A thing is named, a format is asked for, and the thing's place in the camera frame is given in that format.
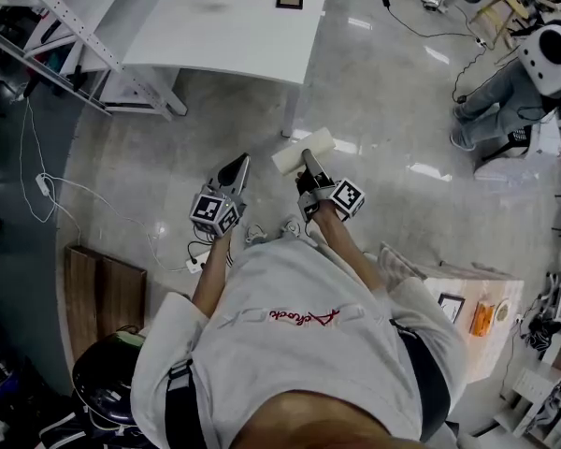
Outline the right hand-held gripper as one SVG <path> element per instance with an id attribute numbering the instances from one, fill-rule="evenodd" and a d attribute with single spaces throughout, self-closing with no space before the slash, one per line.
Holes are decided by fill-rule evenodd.
<path id="1" fill-rule="evenodd" d="M 296 180 L 299 193 L 298 207 L 306 223 L 321 207 L 323 201 L 331 202 L 341 215 L 341 220 L 352 218 L 364 205 L 365 193 L 349 179 L 334 181 L 313 154 L 305 149 L 302 159 L 309 174 Z"/>

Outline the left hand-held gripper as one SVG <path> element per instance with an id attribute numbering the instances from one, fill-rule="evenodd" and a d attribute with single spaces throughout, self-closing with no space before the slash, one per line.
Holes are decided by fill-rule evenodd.
<path id="1" fill-rule="evenodd" d="M 211 170 L 209 180 L 194 196 L 189 218 L 194 228 L 214 238 L 225 236 L 241 219 L 247 205 L 242 191 L 249 178 L 251 157 L 244 152 Z"/>

